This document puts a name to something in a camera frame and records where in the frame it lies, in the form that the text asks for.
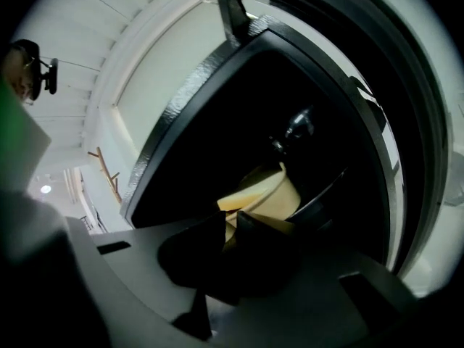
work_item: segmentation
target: black slot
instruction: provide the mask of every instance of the black slot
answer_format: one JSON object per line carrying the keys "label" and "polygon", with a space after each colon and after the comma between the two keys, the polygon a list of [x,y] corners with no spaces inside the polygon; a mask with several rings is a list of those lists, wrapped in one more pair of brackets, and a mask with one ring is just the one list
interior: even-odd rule
{"label": "black slot", "polygon": [[101,255],[109,254],[110,252],[116,252],[118,250],[127,249],[131,247],[131,244],[125,241],[115,242],[113,244],[97,246],[97,250]]}
{"label": "black slot", "polygon": [[371,333],[384,330],[399,317],[398,311],[360,273],[343,276],[339,281]]}

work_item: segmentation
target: ceiling light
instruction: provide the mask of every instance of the ceiling light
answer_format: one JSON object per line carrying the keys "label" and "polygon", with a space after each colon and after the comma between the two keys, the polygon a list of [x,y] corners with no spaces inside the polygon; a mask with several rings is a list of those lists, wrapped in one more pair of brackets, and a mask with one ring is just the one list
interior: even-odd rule
{"label": "ceiling light", "polygon": [[51,191],[51,187],[50,187],[50,186],[43,186],[43,187],[41,188],[41,192],[42,192],[43,194],[47,194],[47,193],[49,193],[50,191]]}

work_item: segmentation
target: white wall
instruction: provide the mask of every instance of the white wall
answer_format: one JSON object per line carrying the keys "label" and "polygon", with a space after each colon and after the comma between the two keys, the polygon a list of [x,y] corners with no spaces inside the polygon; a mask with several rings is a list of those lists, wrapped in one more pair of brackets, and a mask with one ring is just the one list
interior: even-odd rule
{"label": "white wall", "polygon": [[462,247],[463,223],[463,206],[442,206],[427,244],[403,278],[417,297],[424,297],[448,282],[459,262],[455,253]]}
{"label": "white wall", "polygon": [[[115,140],[102,122],[98,123],[95,137],[91,141],[91,152],[96,152],[98,146],[103,154],[109,174],[114,175],[119,172],[119,176],[117,177],[118,192],[121,197],[124,197],[131,169],[128,169],[125,165]],[[84,190],[86,190],[88,196],[91,198],[93,205],[99,212],[101,221],[109,232],[131,229],[129,224],[120,215],[121,206],[112,193],[112,189],[103,172],[100,170],[99,159],[88,156],[88,164],[80,167]]]}
{"label": "white wall", "polygon": [[58,173],[86,164],[86,156],[81,147],[47,150],[38,163],[35,175]]}
{"label": "white wall", "polygon": [[189,73],[224,41],[218,6],[202,3],[179,19],[146,54],[117,105],[138,152]]}

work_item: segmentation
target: wooden coat rack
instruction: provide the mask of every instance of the wooden coat rack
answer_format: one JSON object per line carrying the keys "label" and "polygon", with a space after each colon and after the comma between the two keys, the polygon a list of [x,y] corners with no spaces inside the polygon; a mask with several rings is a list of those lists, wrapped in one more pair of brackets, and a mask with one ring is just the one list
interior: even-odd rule
{"label": "wooden coat rack", "polygon": [[104,158],[103,158],[103,154],[102,154],[102,151],[101,151],[100,147],[96,148],[96,153],[95,154],[93,152],[87,152],[87,153],[90,154],[91,156],[94,156],[94,157],[98,158],[100,160],[101,171],[103,171],[103,174],[106,177],[106,179],[108,181],[108,184],[111,187],[111,190],[113,191],[113,194],[116,197],[117,202],[121,203],[123,200],[121,199],[121,196],[117,192],[117,176],[119,175],[119,172],[117,172],[113,176],[111,176],[109,174],[107,165],[104,163]]}

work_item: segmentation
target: yellow object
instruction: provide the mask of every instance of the yellow object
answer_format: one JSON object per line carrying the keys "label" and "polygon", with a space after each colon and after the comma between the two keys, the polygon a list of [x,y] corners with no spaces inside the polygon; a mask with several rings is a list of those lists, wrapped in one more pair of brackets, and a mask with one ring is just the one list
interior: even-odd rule
{"label": "yellow object", "polygon": [[[246,188],[219,200],[219,208],[227,211],[242,210],[279,220],[288,218],[297,211],[301,198],[286,175],[285,165],[281,162],[280,166],[280,171],[268,172],[268,176],[256,184],[249,184],[256,177],[245,178]],[[225,240],[228,241],[235,232],[232,227],[236,227],[237,213],[228,215],[225,220],[228,222]]]}

